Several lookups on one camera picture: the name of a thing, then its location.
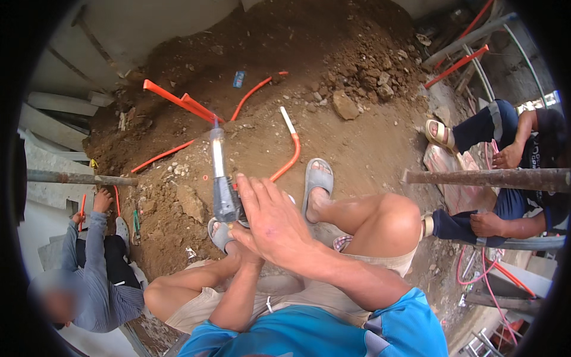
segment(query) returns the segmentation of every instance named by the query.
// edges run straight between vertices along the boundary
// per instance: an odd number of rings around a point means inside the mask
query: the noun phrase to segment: gray long-sleeve shirt
[[[123,323],[141,315],[144,306],[143,291],[130,286],[115,286],[107,280],[104,257],[104,232],[107,216],[91,212],[91,224],[87,232],[84,268],[77,263],[75,242],[78,230],[70,220],[63,242],[62,269],[78,274],[87,286],[85,309],[73,320],[73,324],[91,332],[109,332]]]

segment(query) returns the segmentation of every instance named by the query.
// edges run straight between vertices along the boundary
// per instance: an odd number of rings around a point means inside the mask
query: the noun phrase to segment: beige sandal
[[[438,128],[436,130],[436,136],[432,135],[432,133],[430,131],[430,125],[431,124],[436,124],[436,126]],[[444,143],[444,132],[445,131],[448,131],[448,142],[446,144]],[[426,138],[428,139],[428,141],[430,143],[444,147],[444,148],[448,149],[452,154],[455,153],[454,152],[454,145],[456,144],[456,141],[454,140],[454,133],[452,132],[452,129],[447,128],[441,122],[438,122],[434,119],[428,119],[425,126],[424,126],[424,135],[426,135]]]
[[[427,213],[420,218],[420,221],[424,221],[424,230],[420,230],[419,242],[428,236],[431,236],[434,232],[434,219],[432,218],[432,213]]]

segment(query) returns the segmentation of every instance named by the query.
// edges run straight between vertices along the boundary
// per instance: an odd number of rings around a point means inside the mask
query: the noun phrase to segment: blue t-shirt sleeve
[[[364,327],[388,342],[379,357],[448,356],[440,322],[418,288],[411,289],[393,305],[375,311]]]
[[[192,331],[192,335],[180,349],[178,357],[213,355],[236,336],[238,332],[225,330],[206,320]]]

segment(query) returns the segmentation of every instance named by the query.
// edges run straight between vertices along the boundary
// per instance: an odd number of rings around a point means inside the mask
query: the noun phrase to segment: hair
[[[58,331],[61,330],[62,328],[64,328],[66,325],[66,324],[61,323],[61,322],[52,322],[51,324],[54,325],[55,329]]]

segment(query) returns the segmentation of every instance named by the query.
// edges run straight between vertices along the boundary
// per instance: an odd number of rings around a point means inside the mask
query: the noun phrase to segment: black t-shirt
[[[538,132],[525,144],[520,167],[523,169],[556,168],[555,161],[565,150],[566,122],[555,109],[536,109]],[[524,190],[526,198],[543,208],[547,230],[563,222],[569,214],[569,195],[561,192]]]

